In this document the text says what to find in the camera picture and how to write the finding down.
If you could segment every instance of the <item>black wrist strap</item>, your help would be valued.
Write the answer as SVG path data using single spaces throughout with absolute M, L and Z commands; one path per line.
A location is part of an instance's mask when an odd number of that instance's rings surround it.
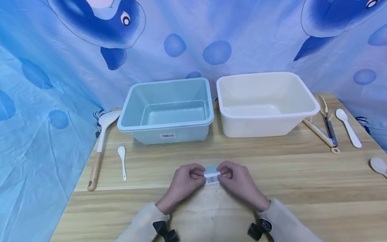
M 250 228 L 248 229 L 247 234 L 252 237 L 255 241 L 258 241 L 261 239 L 262 235 L 264 233 L 270 232 L 272 229 L 271 223 L 264 219 L 259 219 L 258 225 L 255 223 L 252 223 L 250 225 Z
M 154 222 L 153 228 L 156 232 L 164 238 L 165 242 L 178 242 L 179 237 L 175 230 L 168 231 L 167 223 L 165 221 Z

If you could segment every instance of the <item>wood grain surface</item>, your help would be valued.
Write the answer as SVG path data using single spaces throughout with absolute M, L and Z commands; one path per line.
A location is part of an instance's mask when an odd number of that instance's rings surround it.
M 286 136 L 228 138 L 218 109 L 208 138 L 202 142 L 145 146 L 112 125 L 97 189 L 86 189 L 95 147 L 52 241 L 113 241 L 146 203 L 163 196 L 179 166 L 230 160 L 247 166 L 265 195 L 279 199 L 325 242 L 386 242 L 387 180 L 372 171 L 368 161 L 373 156 L 387 161 L 387 156 L 336 97 L 323 97 L 330 114 L 337 108 L 347 112 L 363 144 L 361 149 L 352 146 L 336 117 L 332 124 L 339 155 L 332 154 L 303 123 Z M 313 123 L 325 130 L 320 114 Z M 119 146 L 127 151 L 126 181 L 122 180 Z M 182 242 L 253 241 L 247 235 L 252 222 L 251 210 L 213 185 L 199 189 L 176 209 L 170 229 L 177 230 Z

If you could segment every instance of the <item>barcode label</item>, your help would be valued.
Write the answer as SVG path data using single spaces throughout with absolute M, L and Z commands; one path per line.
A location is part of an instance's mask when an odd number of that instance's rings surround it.
M 160 134 L 161 138 L 175 138 L 175 134 Z
M 207 177 L 207 183 L 217 182 L 217 177 Z
M 205 185 L 209 186 L 209 185 L 219 184 L 219 181 L 217 179 L 217 176 L 219 174 L 220 173 L 204 174 L 204 177 L 207 179 L 205 182 Z

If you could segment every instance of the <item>metal tongs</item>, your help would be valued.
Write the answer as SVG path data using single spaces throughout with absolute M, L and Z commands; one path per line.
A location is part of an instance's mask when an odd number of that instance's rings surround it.
M 327 129 L 327 135 L 325 135 L 319 128 L 317 128 L 312 123 L 312 117 L 308 117 L 303 120 L 303 122 L 308 126 L 320 139 L 322 139 L 329 147 L 332 153 L 339 154 L 340 150 L 337 148 L 339 145 L 336 139 L 335 132 L 332 127 L 332 122 L 330 121 L 333 115 L 329 116 L 328 114 L 328 106 L 325 102 L 324 98 L 321 95 L 317 96 L 317 99 L 319 99 L 319 103 L 321 106 L 320 113 L 322 114 L 324 118 L 325 128 Z

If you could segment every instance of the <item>sleeve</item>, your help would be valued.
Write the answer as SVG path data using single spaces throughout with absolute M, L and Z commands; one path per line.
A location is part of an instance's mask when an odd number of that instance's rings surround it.
M 258 216 L 271 223 L 269 233 L 275 242 L 323 242 L 276 199 L 272 199 L 269 209 Z
M 169 220 L 169 215 L 164 215 L 154 203 L 149 203 L 132 219 L 129 227 L 120 235 L 116 242 L 152 242 L 157 235 L 153 223 Z

